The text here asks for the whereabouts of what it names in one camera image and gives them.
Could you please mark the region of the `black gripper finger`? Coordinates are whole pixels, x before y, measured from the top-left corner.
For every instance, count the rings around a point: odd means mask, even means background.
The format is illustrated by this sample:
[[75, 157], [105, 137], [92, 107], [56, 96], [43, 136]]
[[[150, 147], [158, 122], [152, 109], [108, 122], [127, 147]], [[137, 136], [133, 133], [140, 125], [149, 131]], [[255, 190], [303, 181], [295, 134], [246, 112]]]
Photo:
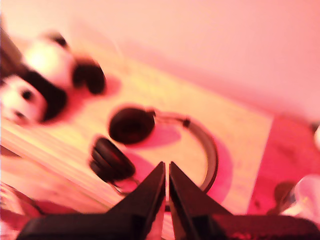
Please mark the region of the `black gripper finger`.
[[176, 240], [226, 240], [214, 215], [230, 212], [204, 193], [174, 162], [169, 164], [169, 201]]
[[160, 240], [166, 196], [165, 163], [160, 162], [128, 196], [108, 214], [111, 215], [108, 240]]

